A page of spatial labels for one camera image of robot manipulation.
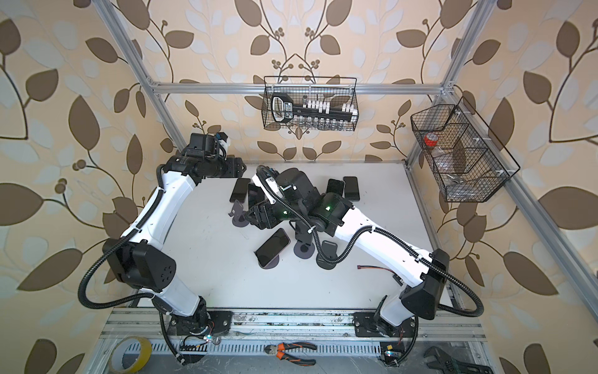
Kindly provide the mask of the purple edged phone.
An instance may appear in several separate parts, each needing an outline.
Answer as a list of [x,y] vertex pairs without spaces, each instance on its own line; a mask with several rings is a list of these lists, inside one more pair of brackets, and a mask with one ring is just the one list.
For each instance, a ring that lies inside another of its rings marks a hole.
[[235,202],[239,202],[239,203],[244,203],[248,191],[249,191],[249,184],[252,180],[251,179],[246,179],[246,178],[239,178],[236,180],[235,182],[235,186],[232,190],[232,193],[230,195],[230,199],[229,201],[231,203],[235,203]]

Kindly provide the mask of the silver phone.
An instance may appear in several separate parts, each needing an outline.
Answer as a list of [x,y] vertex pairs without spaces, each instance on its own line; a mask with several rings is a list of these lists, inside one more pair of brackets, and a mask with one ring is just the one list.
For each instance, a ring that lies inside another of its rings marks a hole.
[[339,196],[344,195],[345,182],[338,179],[329,179],[327,182],[326,192],[335,193]]

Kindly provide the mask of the green phone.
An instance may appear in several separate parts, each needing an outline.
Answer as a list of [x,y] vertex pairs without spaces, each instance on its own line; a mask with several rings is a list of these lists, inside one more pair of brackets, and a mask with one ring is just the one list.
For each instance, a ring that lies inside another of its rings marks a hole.
[[310,227],[305,225],[303,222],[297,221],[294,224],[295,239],[300,245],[310,246],[312,244],[313,237],[309,232]]
[[352,202],[357,202],[361,199],[359,190],[358,178],[356,176],[345,176],[344,181],[344,198]]

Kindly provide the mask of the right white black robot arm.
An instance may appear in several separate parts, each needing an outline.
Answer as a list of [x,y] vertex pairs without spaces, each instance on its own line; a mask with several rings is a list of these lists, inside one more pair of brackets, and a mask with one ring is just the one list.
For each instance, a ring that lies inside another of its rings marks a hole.
[[420,319],[433,320],[439,310],[469,318],[484,313],[481,298],[449,273],[449,256],[443,250],[430,252],[403,241],[375,224],[349,199],[319,193],[297,168],[278,172],[260,165],[252,182],[265,199],[245,215],[250,224],[263,230],[289,221],[297,240],[314,246],[324,262],[336,265],[359,248],[404,283],[403,291],[384,297],[371,321],[364,324],[372,333],[393,338],[405,322],[417,332]]

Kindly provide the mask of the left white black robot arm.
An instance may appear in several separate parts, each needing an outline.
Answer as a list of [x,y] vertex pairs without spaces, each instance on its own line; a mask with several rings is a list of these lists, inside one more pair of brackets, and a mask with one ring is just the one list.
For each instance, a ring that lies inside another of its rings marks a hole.
[[[180,154],[157,167],[157,188],[140,215],[120,238],[104,245],[102,256],[84,274],[77,296],[88,309],[110,309],[139,299],[150,299],[159,312],[162,335],[168,334],[165,316],[180,324],[185,335],[201,344],[219,344],[215,323],[203,297],[194,294],[176,275],[177,263],[163,247],[174,219],[189,194],[204,179],[237,179],[247,167],[240,157],[228,155],[230,139],[224,132],[193,133]],[[87,287],[103,263],[109,263],[121,283],[137,293],[110,302],[93,302]]]

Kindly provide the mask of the round purple stand far left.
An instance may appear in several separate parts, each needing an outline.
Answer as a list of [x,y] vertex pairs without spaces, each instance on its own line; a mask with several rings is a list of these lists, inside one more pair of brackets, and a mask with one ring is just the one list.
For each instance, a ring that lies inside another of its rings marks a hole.
[[250,223],[245,218],[245,214],[246,211],[244,210],[244,205],[238,200],[235,200],[235,202],[233,202],[233,207],[230,213],[228,214],[232,219],[233,226],[237,228],[244,228],[250,225]]

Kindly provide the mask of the round dark stand front left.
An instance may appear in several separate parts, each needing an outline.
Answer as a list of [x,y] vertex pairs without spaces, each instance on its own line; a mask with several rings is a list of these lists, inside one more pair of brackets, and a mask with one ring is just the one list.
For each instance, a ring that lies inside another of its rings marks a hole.
[[262,260],[266,260],[266,257],[259,258],[259,265],[264,270],[273,269],[274,267],[276,267],[280,263],[280,257],[279,256],[276,256],[276,257],[270,259],[270,261],[268,263],[263,263]]

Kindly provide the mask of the round black stand front right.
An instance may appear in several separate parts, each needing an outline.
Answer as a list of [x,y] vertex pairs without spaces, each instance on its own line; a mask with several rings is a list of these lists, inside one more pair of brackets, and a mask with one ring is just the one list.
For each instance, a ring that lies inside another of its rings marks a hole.
[[321,251],[317,254],[316,264],[326,271],[334,269],[336,264],[330,263],[330,260],[336,258],[337,248],[338,246],[335,242],[324,240],[321,243]]

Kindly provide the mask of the black socket tool set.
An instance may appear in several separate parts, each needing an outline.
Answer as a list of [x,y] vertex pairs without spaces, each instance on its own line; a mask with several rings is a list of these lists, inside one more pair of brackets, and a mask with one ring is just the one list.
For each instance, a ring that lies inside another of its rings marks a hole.
[[302,98],[295,104],[289,94],[275,93],[269,101],[269,111],[275,122],[288,123],[294,120],[314,123],[323,119],[327,122],[353,123],[358,121],[359,112],[356,107],[344,103],[340,108],[333,107],[331,101],[317,101]]

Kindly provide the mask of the red capped item in basket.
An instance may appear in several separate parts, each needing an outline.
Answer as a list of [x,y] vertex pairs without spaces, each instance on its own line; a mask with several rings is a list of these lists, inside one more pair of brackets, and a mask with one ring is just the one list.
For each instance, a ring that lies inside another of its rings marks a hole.
[[424,137],[425,146],[434,149],[439,143],[439,135],[434,132],[428,132]]

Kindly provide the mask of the yellow tape roll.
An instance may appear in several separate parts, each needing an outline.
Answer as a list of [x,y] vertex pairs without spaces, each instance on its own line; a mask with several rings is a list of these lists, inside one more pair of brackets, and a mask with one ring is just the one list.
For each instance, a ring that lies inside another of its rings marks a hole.
[[149,339],[126,338],[114,347],[107,362],[110,373],[137,373],[149,362],[153,353]]

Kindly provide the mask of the black adjustable wrench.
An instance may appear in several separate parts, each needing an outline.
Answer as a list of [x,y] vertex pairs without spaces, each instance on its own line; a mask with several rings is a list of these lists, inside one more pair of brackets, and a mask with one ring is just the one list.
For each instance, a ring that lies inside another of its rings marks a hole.
[[425,358],[432,358],[427,363],[429,369],[439,370],[444,374],[493,374],[490,366],[482,366],[475,363],[462,362],[453,358],[439,347],[432,346],[424,353]]

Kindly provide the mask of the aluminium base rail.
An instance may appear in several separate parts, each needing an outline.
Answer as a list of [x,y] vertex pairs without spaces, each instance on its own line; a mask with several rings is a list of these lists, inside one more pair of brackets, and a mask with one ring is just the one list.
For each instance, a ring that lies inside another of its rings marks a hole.
[[151,308],[117,308],[110,314],[93,355],[88,373],[121,370],[127,355],[141,355],[143,341],[149,341],[151,354],[171,356],[178,351],[185,364],[206,355],[264,355],[268,345],[297,341],[316,345],[316,350],[300,349],[316,355],[381,358],[392,343],[407,348],[418,344],[463,348],[477,365],[495,369],[487,338],[477,319],[439,312],[433,320],[408,319],[386,336],[375,327],[371,309],[209,309],[214,327],[196,336]]

